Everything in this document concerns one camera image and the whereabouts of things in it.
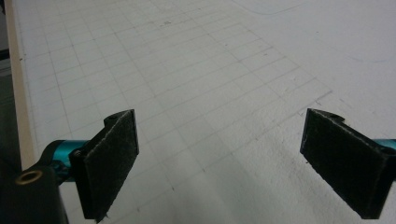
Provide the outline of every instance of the white surface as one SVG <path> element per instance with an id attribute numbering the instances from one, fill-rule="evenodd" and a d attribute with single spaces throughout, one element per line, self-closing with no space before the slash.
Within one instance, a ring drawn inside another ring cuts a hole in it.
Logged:
<path id="1" fill-rule="evenodd" d="M 37 152 L 133 108 L 141 154 L 105 223 L 361 220 L 299 153 L 308 107 L 396 129 L 393 1 L 14 0 Z M 84 220 L 61 186 L 71 223 Z"/>

